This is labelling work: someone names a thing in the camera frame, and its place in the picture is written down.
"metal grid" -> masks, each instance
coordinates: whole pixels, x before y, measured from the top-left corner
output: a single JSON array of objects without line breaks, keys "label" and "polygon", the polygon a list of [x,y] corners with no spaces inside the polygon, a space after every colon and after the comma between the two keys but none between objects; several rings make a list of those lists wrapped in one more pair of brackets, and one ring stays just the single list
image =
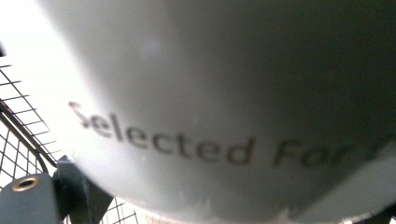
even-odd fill
[{"label": "metal grid", "polygon": [[[10,118],[0,113],[0,190],[26,175],[52,174],[56,170],[55,162],[64,155],[56,149],[49,127],[30,104],[30,96],[21,91],[20,85],[19,80],[12,80],[12,67],[0,61],[0,106],[3,112],[6,109],[12,115]],[[12,119],[20,126],[12,124]],[[115,198],[101,223],[138,222],[132,206]]]}]

